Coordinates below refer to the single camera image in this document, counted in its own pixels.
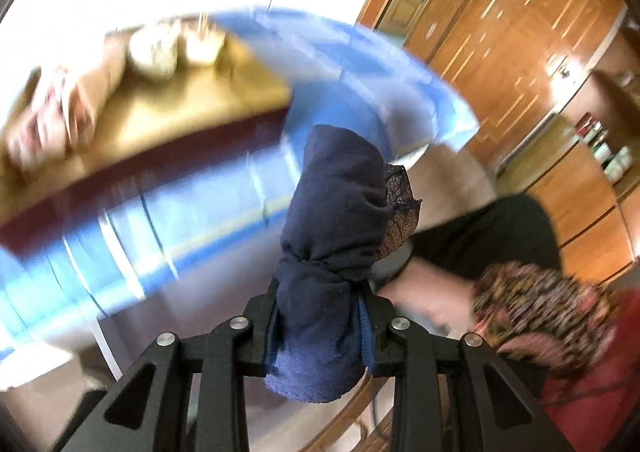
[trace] table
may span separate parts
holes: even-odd
[[[0,349],[142,301],[282,221],[313,125],[351,129],[386,161],[430,143],[458,151],[478,130],[457,93],[367,28],[281,9],[211,19],[292,85],[280,144],[141,194],[19,260],[0,254]]]

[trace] person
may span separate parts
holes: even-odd
[[[550,220],[524,194],[410,242],[400,270],[376,283],[379,295],[447,333],[475,331],[505,358],[528,362],[514,371],[577,452],[637,445],[637,289],[616,292],[562,275]]]

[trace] blue towel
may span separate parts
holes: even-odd
[[[356,285],[369,277],[390,214],[378,150],[348,129],[313,127],[274,274],[280,343],[266,378],[274,392],[331,402],[364,374],[368,318]]]

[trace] wooden cabinet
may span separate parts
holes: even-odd
[[[575,130],[561,115],[509,162],[498,178],[498,190],[526,191],[545,208],[564,273],[591,283],[612,280],[640,255],[640,188],[618,204],[591,150],[577,142]]]
[[[640,257],[640,187],[622,201],[620,209],[629,230],[634,255]]]
[[[622,7],[622,0],[470,0],[431,66],[478,116],[469,148],[481,163],[495,167],[577,89]]]
[[[423,5],[422,0],[393,0],[378,29],[386,34],[404,37]]]
[[[559,245],[577,236],[616,204],[616,196],[602,169],[581,142],[529,193],[551,217]]]
[[[625,221],[618,208],[580,237],[561,248],[564,273],[600,283],[613,278],[633,262]]]
[[[509,194],[529,188],[578,143],[574,127],[556,115],[538,136],[509,162],[497,182],[498,193]]]

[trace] wooden door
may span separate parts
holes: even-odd
[[[430,61],[474,109],[493,168],[584,79],[622,0],[470,0]]]
[[[634,258],[640,257],[640,187],[636,187],[620,204],[620,210],[629,230]]]
[[[386,34],[404,37],[423,4],[422,0],[391,1],[378,29]]]

